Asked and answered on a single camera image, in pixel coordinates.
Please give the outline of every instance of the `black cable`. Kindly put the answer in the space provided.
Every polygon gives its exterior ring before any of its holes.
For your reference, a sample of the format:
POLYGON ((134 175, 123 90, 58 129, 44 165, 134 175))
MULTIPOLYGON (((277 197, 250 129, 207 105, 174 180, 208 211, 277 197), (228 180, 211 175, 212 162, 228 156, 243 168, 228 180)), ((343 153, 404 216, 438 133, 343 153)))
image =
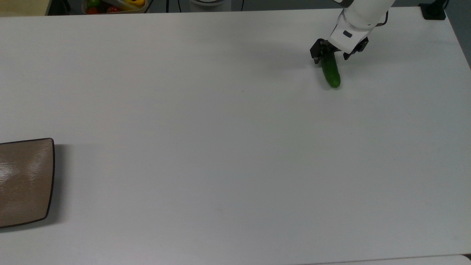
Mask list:
POLYGON ((145 11, 144 13, 147 13, 147 11, 149 11, 149 8, 150 8, 150 6, 152 5, 153 2, 154 2, 154 0, 150 0, 150 3, 149 3, 149 5, 147 6, 147 9, 146 9, 146 11, 145 11))
POLYGON ((376 26, 380 27, 380 26, 386 25, 386 23, 388 22, 388 17, 389 17, 389 10, 386 12, 386 18, 384 19, 384 22, 383 23, 378 23, 378 24, 376 24, 376 26))

